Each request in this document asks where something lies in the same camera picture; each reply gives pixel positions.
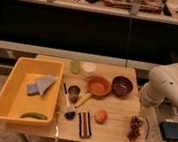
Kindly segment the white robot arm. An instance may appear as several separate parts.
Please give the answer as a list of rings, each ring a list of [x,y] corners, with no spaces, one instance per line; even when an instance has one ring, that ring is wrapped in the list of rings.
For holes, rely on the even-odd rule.
[[[178,63],[158,65],[149,71],[149,82],[140,89],[140,102],[158,107],[165,98],[178,107]]]

